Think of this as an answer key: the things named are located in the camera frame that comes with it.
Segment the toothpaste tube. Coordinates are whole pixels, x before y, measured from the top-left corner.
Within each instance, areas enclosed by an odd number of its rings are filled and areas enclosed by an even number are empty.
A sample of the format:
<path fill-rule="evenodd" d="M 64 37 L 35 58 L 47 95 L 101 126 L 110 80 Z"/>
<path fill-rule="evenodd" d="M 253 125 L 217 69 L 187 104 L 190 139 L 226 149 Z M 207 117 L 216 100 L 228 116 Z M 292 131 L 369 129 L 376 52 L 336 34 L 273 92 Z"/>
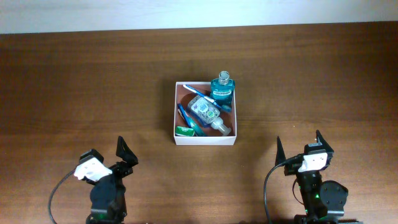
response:
<path fill-rule="evenodd" d="M 207 135 L 204 133 L 201 127 L 199 127 L 199 125 L 197 125 L 196 122 L 194 122 L 194 120 L 190 119 L 188 123 L 190 127 L 194 130 L 196 136 L 207 137 Z"/>

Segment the blue disposable razor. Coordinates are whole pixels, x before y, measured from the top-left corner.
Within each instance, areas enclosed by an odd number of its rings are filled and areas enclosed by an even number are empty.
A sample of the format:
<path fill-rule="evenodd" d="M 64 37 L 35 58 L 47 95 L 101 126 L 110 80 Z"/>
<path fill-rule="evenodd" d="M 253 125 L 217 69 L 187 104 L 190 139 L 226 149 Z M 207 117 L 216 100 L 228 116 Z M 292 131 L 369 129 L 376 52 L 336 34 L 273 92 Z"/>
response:
<path fill-rule="evenodd" d="M 179 112 L 179 114 L 183 118 L 183 120 L 186 122 L 187 126 L 189 128 L 192 128 L 191 118 L 189 117 L 187 112 L 184 110 L 184 108 L 183 108 L 181 103 L 177 104 L 177 111 Z"/>

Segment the clear pump soap bottle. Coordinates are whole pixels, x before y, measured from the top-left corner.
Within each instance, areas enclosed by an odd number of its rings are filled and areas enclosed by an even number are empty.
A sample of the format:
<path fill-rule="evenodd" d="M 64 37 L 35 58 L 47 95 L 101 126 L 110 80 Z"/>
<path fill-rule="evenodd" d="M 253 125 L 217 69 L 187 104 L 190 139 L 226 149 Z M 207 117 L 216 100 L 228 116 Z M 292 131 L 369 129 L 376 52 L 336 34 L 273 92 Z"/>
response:
<path fill-rule="evenodd" d="M 205 128 L 211 127 L 218 130 L 223 136 L 231 132 L 231 128 L 228 128 L 220 117 L 220 110 L 202 96 L 197 95 L 188 103 L 188 111 Z"/>

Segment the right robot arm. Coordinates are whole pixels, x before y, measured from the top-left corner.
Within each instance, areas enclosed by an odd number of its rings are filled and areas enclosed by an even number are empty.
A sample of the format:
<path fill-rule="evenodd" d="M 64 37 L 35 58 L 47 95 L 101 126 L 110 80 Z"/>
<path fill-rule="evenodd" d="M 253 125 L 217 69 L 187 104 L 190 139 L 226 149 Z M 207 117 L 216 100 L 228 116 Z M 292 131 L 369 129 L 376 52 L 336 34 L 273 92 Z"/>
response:
<path fill-rule="evenodd" d="M 284 167 L 284 175 L 296 176 L 305 208 L 304 215 L 294 216 L 294 223 L 338 223 L 343 217 L 348 189 L 334 180 L 323 181 L 321 171 L 333 158 L 334 150 L 319 130 L 316 142 L 304 146 L 304 152 L 286 158 L 282 142 L 277 138 L 276 167 Z"/>

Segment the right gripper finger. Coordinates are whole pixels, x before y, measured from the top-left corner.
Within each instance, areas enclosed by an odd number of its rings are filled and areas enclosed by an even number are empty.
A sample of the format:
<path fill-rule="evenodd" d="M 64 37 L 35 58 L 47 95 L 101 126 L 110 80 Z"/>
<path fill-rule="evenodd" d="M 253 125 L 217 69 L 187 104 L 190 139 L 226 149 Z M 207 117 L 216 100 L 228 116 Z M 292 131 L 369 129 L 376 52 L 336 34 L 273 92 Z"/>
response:
<path fill-rule="evenodd" d="M 283 164 L 286 161 L 286 156 L 284 152 L 284 148 L 282 145 L 282 141 L 279 136 L 277 136 L 277 153 L 275 157 L 275 166 Z"/>
<path fill-rule="evenodd" d="M 316 138 L 317 138 L 317 143 L 320 143 L 324 150 L 326 150 L 326 153 L 333 154 L 334 150 L 332 147 L 326 142 L 324 137 L 322 136 L 321 132 L 319 130 L 316 130 Z"/>

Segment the blue white toothbrush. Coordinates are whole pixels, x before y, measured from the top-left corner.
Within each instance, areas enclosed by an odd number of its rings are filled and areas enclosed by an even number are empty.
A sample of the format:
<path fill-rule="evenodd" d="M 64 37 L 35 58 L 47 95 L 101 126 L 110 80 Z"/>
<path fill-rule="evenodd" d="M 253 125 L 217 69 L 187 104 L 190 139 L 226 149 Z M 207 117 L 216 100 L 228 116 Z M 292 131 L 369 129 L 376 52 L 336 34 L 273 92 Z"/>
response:
<path fill-rule="evenodd" d="M 192 86 L 184 84 L 183 87 L 184 87 L 185 89 L 187 89 L 187 90 L 189 90 L 189 91 L 191 91 L 191 92 L 193 92 L 193 93 L 195 93 L 195 94 L 197 94 L 197 95 L 203 97 L 205 100 L 207 100 L 208 102 L 210 102 L 212 105 L 214 105 L 215 107 L 221 109 L 221 106 L 220 106 L 214 99 L 212 99 L 212 98 L 210 98 L 209 96 L 203 94 L 202 92 L 196 90 L 196 89 L 193 88 Z"/>

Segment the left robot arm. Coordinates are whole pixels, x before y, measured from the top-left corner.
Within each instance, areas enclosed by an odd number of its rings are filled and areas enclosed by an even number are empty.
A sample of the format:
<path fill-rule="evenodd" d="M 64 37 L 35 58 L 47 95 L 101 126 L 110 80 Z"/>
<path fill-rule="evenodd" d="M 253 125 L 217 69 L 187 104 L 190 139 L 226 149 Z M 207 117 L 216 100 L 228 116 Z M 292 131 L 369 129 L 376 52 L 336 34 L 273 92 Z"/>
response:
<path fill-rule="evenodd" d="M 79 158 L 74 176 L 93 186 L 86 223 L 122 223 L 127 216 L 123 178 L 131 175 L 139 162 L 122 136 L 118 137 L 116 156 L 121 161 L 110 167 L 103 164 L 104 157 L 96 149 L 83 153 Z"/>

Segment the teal mouthwash bottle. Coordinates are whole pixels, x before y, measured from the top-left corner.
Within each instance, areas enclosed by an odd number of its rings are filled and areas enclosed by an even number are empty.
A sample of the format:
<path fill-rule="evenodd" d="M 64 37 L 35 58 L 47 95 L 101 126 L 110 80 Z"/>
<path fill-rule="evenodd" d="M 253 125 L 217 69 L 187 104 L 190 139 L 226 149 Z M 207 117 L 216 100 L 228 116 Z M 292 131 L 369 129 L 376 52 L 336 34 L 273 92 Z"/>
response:
<path fill-rule="evenodd" d="M 221 71 L 218 78 L 211 81 L 211 98 L 219 105 L 230 106 L 235 89 L 235 81 L 230 78 L 229 72 Z"/>

